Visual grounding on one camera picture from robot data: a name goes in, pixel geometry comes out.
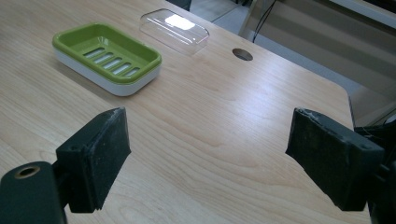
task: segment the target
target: transparent plastic container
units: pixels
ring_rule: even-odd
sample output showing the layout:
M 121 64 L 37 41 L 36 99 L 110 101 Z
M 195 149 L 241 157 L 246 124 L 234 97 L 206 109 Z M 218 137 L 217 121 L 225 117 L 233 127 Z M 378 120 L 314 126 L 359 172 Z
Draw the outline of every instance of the transparent plastic container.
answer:
M 206 28 L 164 8 L 143 15 L 140 30 L 186 55 L 204 48 L 209 38 Z

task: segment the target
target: table hole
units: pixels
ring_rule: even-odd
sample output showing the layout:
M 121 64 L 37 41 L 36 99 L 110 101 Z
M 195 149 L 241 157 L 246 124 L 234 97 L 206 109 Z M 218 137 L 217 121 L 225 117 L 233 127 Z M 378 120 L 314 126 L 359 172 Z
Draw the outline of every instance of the table hole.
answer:
M 233 55 L 244 61 L 252 61 L 253 56 L 244 49 L 233 49 Z

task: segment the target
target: soap dish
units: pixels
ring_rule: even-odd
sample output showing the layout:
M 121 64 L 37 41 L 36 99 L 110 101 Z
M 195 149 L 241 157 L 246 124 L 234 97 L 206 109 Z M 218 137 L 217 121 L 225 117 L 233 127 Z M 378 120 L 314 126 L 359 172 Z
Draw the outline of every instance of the soap dish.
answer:
M 140 30 L 186 55 L 204 48 L 209 38 L 206 28 L 165 8 L 143 15 Z
M 52 46 L 59 61 L 118 96 L 134 94 L 160 73 L 157 50 L 108 24 L 60 32 Z

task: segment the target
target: green soap dish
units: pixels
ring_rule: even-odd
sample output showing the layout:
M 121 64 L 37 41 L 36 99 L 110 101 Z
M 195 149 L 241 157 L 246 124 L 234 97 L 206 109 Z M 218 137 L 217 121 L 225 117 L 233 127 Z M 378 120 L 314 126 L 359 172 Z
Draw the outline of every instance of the green soap dish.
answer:
M 160 73 L 157 50 L 108 24 L 60 32 L 52 46 L 59 61 L 115 95 L 134 94 Z

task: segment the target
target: table surface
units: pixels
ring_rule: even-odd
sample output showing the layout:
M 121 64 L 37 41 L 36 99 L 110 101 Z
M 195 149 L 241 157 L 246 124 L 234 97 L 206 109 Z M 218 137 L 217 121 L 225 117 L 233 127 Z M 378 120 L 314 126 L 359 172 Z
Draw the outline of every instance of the table surface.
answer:
M 141 33 L 140 17 L 162 7 L 203 25 L 207 46 L 185 56 Z M 352 127 L 336 84 L 160 0 L 2 0 L 0 18 L 0 175 L 55 162 L 89 120 L 126 108 L 132 153 L 104 208 L 66 207 L 69 223 L 370 222 L 367 212 L 341 212 L 285 154 L 296 106 Z M 118 97 L 57 61 L 52 37 L 92 21 L 157 49 L 160 75 Z

